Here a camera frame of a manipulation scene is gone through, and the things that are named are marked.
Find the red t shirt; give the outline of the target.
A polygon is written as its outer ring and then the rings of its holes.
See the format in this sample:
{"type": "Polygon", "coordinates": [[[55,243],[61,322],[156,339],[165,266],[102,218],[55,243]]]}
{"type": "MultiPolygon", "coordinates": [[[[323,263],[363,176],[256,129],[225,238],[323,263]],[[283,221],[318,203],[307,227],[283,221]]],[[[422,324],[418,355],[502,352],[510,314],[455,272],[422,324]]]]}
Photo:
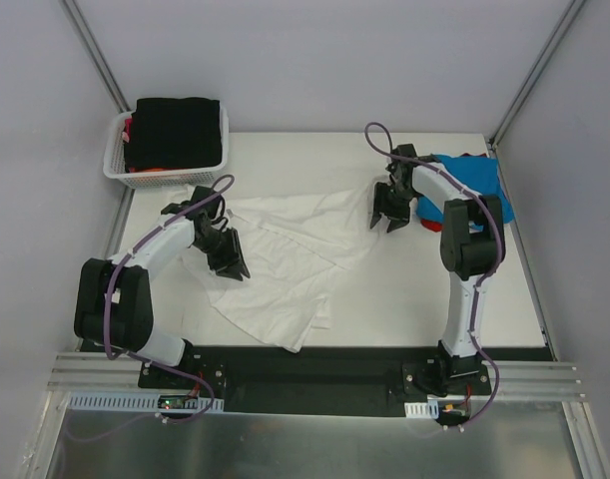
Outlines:
{"type": "MultiPolygon", "coordinates": [[[[483,195],[493,194],[497,184],[496,163],[485,155],[463,154],[459,157],[435,156],[458,181],[483,195]]],[[[417,201],[416,215],[428,230],[439,233],[442,230],[443,215],[428,198],[417,201]]]]}

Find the white t shirt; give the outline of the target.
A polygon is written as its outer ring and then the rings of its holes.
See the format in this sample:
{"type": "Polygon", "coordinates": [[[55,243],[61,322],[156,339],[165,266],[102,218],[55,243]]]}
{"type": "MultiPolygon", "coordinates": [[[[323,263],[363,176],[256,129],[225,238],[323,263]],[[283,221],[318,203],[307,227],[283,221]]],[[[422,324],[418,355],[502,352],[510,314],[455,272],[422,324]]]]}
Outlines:
{"type": "Polygon", "coordinates": [[[297,352],[332,325],[331,298],[379,239],[369,227],[372,185],[334,193],[230,199],[251,276],[216,276],[196,248],[155,286],[156,322],[194,344],[266,345],[297,352]]]}

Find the blue t shirt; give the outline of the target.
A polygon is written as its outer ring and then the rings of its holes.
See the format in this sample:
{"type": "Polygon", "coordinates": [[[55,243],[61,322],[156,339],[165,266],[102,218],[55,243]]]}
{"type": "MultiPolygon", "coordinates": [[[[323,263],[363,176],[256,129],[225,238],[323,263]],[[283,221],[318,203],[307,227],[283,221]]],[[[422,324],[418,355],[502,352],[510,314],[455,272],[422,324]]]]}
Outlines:
{"type": "MultiPolygon", "coordinates": [[[[444,164],[451,175],[470,189],[483,195],[497,195],[502,204],[503,221],[510,224],[514,220],[514,211],[500,184],[498,163],[495,159],[485,156],[452,157],[441,154],[435,157],[444,164]]],[[[428,198],[418,199],[415,212],[422,222],[442,224],[442,213],[428,198]]]]}

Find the white plastic basket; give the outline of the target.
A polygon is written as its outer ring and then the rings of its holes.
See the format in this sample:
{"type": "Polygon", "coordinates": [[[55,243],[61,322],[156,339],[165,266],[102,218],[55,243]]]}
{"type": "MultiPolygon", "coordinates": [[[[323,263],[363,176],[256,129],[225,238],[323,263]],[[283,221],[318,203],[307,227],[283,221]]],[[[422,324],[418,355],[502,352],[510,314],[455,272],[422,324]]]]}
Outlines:
{"type": "Polygon", "coordinates": [[[218,165],[204,168],[128,173],[124,161],[122,133],[125,128],[125,121],[132,114],[133,111],[120,113],[109,124],[103,157],[103,174],[106,178],[118,181],[128,188],[136,190],[184,184],[206,185],[211,184],[219,176],[227,172],[230,149],[230,122],[228,111],[224,104],[220,105],[222,159],[218,165]]]}

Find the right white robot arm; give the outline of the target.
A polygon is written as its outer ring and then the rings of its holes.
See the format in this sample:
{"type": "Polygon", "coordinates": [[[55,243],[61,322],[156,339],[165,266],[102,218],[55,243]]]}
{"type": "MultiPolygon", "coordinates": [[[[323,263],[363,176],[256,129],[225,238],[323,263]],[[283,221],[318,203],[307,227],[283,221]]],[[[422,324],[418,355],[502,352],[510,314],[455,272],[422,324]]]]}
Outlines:
{"type": "Polygon", "coordinates": [[[388,181],[374,185],[369,226],[383,218],[390,233],[407,226],[413,200],[429,200],[442,212],[439,253],[449,272],[447,323],[435,358],[417,369],[412,383],[444,397],[483,372],[478,323],[490,279],[505,258],[501,199],[466,186],[436,156],[420,157],[412,144],[386,155],[388,181]]]}

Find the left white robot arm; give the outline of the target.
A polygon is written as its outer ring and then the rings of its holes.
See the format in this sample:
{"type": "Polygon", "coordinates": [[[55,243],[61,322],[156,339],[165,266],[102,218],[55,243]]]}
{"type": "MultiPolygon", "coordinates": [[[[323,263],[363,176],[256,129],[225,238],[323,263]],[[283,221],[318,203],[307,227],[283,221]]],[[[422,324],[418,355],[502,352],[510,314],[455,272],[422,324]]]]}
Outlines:
{"type": "Polygon", "coordinates": [[[134,354],[163,364],[162,376],[172,386],[190,385],[197,373],[193,346],[155,325],[151,282],[190,248],[205,255],[217,277],[251,277],[225,205],[221,191],[197,186],[189,199],[162,208],[152,229],[133,246],[107,259],[88,259],[80,273],[75,335],[103,347],[111,359],[134,354]]]}

